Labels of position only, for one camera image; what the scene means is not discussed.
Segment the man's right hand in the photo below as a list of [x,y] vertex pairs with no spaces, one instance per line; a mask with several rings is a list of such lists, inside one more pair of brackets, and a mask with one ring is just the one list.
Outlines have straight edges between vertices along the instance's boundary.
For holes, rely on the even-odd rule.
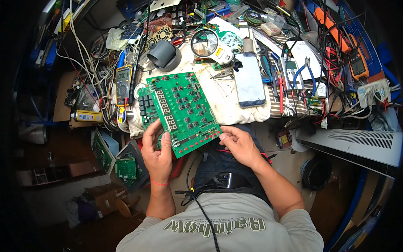
[[249,133],[236,127],[221,126],[220,128],[222,130],[220,145],[225,145],[225,149],[230,150],[238,162],[252,170],[257,168],[261,161],[266,162]]

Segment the blue pliers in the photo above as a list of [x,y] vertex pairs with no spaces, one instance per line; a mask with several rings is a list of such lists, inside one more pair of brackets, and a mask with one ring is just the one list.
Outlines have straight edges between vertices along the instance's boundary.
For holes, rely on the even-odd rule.
[[305,66],[308,67],[309,73],[311,74],[312,77],[312,84],[314,85],[313,88],[313,94],[315,95],[316,92],[316,81],[315,81],[315,77],[314,74],[312,73],[312,69],[309,67],[309,61],[310,58],[305,57],[305,64],[303,66],[301,66],[300,69],[298,69],[298,71],[295,73],[294,75],[294,80],[293,80],[293,87],[295,87],[295,84],[297,83],[297,76],[300,75],[300,73],[302,72],[302,70],[304,70]]

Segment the multimeter dial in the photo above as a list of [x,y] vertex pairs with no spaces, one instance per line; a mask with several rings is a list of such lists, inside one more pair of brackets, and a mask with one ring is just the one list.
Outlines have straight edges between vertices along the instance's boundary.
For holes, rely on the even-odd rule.
[[119,88],[118,88],[119,95],[123,96],[126,93],[126,91],[127,91],[127,88],[126,88],[125,85],[120,85],[119,86]]

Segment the wire cutters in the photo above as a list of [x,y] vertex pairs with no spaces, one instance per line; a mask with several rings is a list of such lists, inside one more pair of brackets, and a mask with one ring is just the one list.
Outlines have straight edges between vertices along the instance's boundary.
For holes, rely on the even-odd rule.
[[231,76],[233,78],[232,74],[233,74],[232,68],[229,68],[229,69],[226,69],[226,70],[222,71],[219,74],[214,75],[214,78],[220,79],[220,78],[224,78],[224,77],[227,77],[227,76]]
[[313,94],[315,95],[315,92],[316,92],[316,81],[315,81],[314,74],[312,73],[312,69],[309,67],[309,61],[310,61],[310,58],[305,57],[305,64],[304,64],[303,66],[301,66],[301,68],[298,69],[298,71],[297,71],[297,72],[295,73],[295,75],[294,75],[293,87],[295,87],[295,84],[297,83],[297,77],[298,77],[298,75],[300,75],[300,73],[302,72],[302,70],[304,70],[305,67],[308,67],[309,73],[311,74],[311,77],[312,77],[312,84],[314,85]]

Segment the cooling fan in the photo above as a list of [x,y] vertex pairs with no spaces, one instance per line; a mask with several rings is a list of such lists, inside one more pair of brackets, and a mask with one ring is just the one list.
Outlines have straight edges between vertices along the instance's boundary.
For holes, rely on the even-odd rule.
[[164,25],[158,32],[156,32],[145,45],[145,49],[147,52],[150,50],[150,44],[156,44],[159,40],[168,40],[172,38],[173,33],[171,28],[168,25]]

